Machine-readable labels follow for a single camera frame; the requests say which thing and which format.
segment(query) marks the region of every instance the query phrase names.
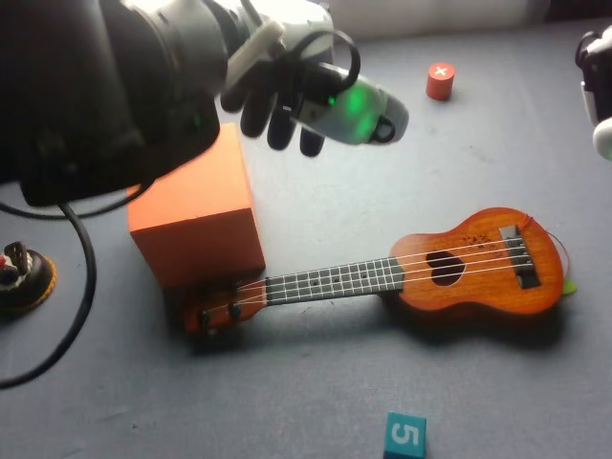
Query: teal block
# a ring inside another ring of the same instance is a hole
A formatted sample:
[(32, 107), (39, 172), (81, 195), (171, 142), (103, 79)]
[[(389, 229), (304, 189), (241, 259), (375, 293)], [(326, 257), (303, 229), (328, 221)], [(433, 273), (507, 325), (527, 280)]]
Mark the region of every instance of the teal block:
[(386, 418), (384, 459), (423, 459), (427, 419), (390, 411)]

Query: ukulele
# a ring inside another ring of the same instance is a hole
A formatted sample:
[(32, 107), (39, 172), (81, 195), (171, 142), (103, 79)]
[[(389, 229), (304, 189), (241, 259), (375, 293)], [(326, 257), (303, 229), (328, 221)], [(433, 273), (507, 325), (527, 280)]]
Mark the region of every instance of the ukulele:
[(557, 302), (563, 277), (555, 244), (532, 217), (487, 208), (448, 232), (403, 237), (386, 258), (192, 293), (182, 316), (188, 333), (214, 333), (270, 306), (395, 293), (423, 313), (485, 305), (527, 317)]

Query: white number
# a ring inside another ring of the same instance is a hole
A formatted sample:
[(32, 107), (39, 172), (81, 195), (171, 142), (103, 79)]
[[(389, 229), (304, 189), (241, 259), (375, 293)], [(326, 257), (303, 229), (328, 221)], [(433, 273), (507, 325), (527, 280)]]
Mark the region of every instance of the white number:
[(413, 426), (404, 426), (404, 435), (398, 435), (398, 431), (402, 428), (399, 423), (396, 423), (391, 428), (391, 438), (398, 445), (405, 445), (410, 441), (410, 435), (412, 435), (412, 445), (415, 447), (419, 445), (419, 429)]

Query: orange box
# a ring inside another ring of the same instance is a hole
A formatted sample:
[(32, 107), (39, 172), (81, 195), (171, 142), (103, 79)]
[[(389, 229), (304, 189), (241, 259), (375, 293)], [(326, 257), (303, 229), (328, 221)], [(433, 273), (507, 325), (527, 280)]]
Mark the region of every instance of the orange box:
[(241, 279), (266, 267), (234, 124), (128, 206), (130, 234), (163, 287)]

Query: gray tabletop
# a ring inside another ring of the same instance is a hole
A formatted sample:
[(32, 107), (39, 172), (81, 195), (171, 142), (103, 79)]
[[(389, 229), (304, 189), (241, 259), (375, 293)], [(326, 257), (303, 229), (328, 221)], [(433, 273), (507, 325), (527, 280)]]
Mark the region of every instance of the gray tabletop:
[[(99, 284), (74, 347), (0, 393), (0, 458), (380, 458), (389, 410), (427, 417), (429, 458), (609, 458), (612, 163), (593, 151), (573, 63), (582, 33), (604, 25), (364, 44), (363, 73), (410, 109), (401, 142), (328, 142), (315, 161), (296, 140), (283, 153), (243, 142), (270, 275), (384, 256), (480, 208), (529, 212), (579, 284), (542, 339), (428, 339), (367, 296), (264, 311), (238, 344), (194, 353), (167, 326), (123, 209), (87, 222)], [(456, 66), (448, 103), (424, 94), (437, 60)], [(0, 197), (20, 203), (14, 188)], [(51, 299), (0, 330), (8, 376), (55, 346), (84, 270), (67, 224), (0, 225), (4, 243), (25, 240), (59, 271)]]

